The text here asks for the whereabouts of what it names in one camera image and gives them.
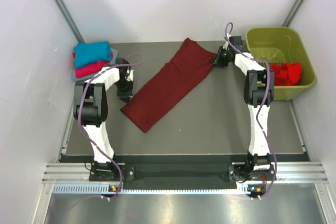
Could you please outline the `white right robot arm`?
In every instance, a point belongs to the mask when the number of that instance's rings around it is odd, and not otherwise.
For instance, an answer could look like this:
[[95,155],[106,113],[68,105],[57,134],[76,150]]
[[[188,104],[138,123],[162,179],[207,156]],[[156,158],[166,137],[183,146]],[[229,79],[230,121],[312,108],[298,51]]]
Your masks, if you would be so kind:
[[271,150],[268,139],[268,115],[274,100],[274,72],[269,65],[255,59],[244,48],[240,36],[225,36],[211,62],[214,67],[227,67],[233,63],[245,76],[244,102],[250,115],[250,144],[244,165],[233,166],[232,179],[243,183],[256,180],[272,171]]

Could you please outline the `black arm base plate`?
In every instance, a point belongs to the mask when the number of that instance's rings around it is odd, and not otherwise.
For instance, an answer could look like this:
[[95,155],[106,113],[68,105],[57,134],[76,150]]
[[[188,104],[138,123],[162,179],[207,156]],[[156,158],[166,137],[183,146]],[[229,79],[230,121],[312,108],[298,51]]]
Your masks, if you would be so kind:
[[271,180],[275,174],[272,164],[252,167],[246,163],[125,163],[120,165],[122,175],[113,164],[91,164],[91,182],[135,182],[150,179],[218,179],[220,182]]

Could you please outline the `dark red t shirt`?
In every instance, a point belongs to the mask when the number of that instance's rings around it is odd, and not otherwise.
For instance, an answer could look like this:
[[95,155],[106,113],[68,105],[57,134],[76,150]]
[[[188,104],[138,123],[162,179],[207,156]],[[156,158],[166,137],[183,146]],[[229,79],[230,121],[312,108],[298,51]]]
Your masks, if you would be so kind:
[[215,55],[186,38],[172,59],[120,111],[148,132],[209,75]]

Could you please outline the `aluminium frame rail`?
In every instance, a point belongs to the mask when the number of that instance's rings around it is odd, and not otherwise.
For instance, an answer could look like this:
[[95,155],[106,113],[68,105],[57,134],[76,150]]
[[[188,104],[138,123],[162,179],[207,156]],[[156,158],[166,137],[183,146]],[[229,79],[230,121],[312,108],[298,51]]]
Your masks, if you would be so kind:
[[[197,175],[224,178],[229,175],[223,163],[208,164],[121,164],[124,180],[134,181],[143,177],[195,177]],[[89,165],[82,163],[48,164],[44,172],[44,183],[86,183],[91,173]],[[277,163],[277,183],[325,183],[327,175],[319,162]]]

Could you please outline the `olive green plastic bin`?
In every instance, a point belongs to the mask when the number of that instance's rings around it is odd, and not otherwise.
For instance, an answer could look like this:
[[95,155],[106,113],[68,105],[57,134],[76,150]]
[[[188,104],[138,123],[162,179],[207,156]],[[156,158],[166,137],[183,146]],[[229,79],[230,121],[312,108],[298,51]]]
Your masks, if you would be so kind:
[[256,59],[270,64],[295,63],[302,66],[301,81],[295,86],[276,86],[275,100],[292,100],[312,87],[316,74],[299,34],[288,27],[257,27],[245,36],[248,50]]

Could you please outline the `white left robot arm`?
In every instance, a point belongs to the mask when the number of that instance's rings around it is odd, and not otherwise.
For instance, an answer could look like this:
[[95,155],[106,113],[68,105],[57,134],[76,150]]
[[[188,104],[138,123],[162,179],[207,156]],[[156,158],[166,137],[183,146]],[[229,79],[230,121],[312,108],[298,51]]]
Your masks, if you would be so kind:
[[113,85],[117,87],[117,98],[130,103],[133,97],[133,70],[126,59],[117,59],[115,65],[104,67],[91,79],[75,84],[74,118],[93,149],[91,181],[123,179],[106,127],[107,91]]

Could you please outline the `bright red crumpled shirt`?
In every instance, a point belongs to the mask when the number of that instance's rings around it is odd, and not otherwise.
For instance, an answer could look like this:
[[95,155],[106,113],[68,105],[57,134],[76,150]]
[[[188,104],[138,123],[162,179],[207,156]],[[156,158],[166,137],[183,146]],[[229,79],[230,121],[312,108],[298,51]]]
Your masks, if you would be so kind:
[[274,72],[276,86],[295,86],[301,81],[302,66],[301,63],[282,63],[271,64]]

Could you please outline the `teal folded shirt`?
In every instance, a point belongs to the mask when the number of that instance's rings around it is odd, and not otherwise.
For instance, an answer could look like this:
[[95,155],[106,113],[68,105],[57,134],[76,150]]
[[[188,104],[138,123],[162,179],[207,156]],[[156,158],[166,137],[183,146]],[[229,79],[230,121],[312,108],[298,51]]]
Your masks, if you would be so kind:
[[82,43],[79,42],[75,47],[75,68],[82,68],[86,65],[98,61],[110,62],[112,51],[108,41]]

